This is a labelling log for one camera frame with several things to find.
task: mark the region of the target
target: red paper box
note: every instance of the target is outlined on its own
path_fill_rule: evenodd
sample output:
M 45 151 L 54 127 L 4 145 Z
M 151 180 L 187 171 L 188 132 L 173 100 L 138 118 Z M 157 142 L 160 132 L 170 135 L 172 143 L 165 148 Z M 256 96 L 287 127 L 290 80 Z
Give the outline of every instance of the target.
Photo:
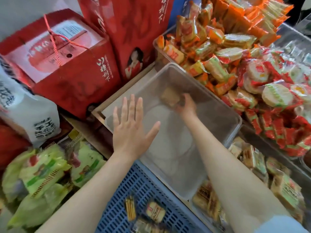
M 111 43 L 70 9 L 50 13 L 46 20 L 41 18 L 5 39 L 0 54 L 32 79 L 29 86 L 35 94 L 85 119 L 96 103 L 121 85 Z
M 154 61 L 152 42 L 167 29 L 174 0 L 78 2 L 84 17 L 110 36 L 125 81 Z

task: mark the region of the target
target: right hand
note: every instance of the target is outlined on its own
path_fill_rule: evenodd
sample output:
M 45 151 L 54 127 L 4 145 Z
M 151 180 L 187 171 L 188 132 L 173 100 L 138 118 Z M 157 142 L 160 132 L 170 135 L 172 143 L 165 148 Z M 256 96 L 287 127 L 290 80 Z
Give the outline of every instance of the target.
M 183 94 L 185 97 L 185 106 L 177 105 L 176 111 L 183 120 L 196 117 L 196 104 L 188 93 Z

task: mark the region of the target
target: left hand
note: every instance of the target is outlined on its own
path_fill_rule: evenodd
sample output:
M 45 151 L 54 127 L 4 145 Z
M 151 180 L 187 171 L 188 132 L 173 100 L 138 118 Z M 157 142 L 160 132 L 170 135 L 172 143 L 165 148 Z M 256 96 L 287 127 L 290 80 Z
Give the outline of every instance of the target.
M 129 108 L 127 99 L 123 99 L 121 122 L 118 117 L 118 108 L 114 110 L 114 134 L 113 145 L 115 153 L 130 158 L 132 161 L 138 159 L 150 147 L 152 141 L 160 130 L 160 121 L 145 134 L 143 125 L 142 98 L 139 98 L 135 106 L 135 96 L 131 95 Z

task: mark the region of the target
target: white bag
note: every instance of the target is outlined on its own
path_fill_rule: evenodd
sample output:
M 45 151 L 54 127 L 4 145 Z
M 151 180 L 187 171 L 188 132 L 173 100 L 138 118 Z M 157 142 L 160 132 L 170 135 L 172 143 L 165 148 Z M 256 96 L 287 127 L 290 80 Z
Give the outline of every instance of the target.
M 60 133 L 57 105 L 24 89 L 12 78 L 14 71 L 9 72 L 10 65 L 0 58 L 0 117 L 34 147 L 39 147 Z

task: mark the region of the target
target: blue plastic basket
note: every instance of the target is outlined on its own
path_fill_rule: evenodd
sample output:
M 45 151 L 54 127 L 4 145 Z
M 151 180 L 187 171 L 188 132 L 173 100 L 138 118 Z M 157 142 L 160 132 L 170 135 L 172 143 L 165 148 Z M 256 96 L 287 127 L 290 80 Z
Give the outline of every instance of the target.
M 130 232 L 133 223 L 127 221 L 124 200 L 134 194 L 137 213 L 144 214 L 149 200 L 165 208 L 163 222 L 180 233 L 212 233 L 157 177 L 140 161 L 131 167 L 117 191 L 107 204 L 96 233 Z

